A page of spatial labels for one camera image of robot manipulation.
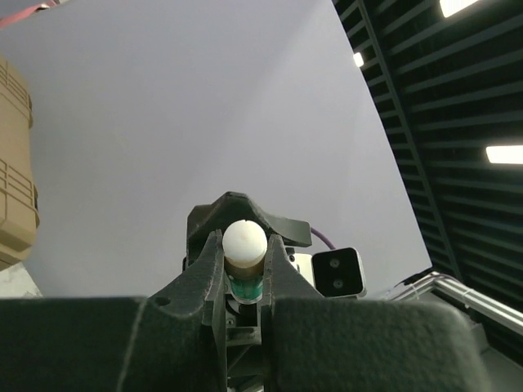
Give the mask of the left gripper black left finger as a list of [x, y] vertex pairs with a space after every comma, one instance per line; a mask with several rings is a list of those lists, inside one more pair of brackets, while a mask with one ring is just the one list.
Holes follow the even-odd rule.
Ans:
[[2, 390], [224, 390], [221, 240], [149, 298], [3, 300]]

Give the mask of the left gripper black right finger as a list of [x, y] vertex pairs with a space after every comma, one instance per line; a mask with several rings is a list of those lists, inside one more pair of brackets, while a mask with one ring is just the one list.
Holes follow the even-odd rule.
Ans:
[[267, 391], [489, 391], [467, 320], [437, 302], [321, 296], [270, 237], [261, 347]]

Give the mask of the small green glue stick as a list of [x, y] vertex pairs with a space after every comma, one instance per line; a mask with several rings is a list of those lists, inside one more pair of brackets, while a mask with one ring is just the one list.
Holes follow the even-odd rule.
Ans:
[[258, 302], [268, 248], [265, 231], [254, 221], [237, 220], [223, 234], [222, 247], [232, 296], [245, 305]]

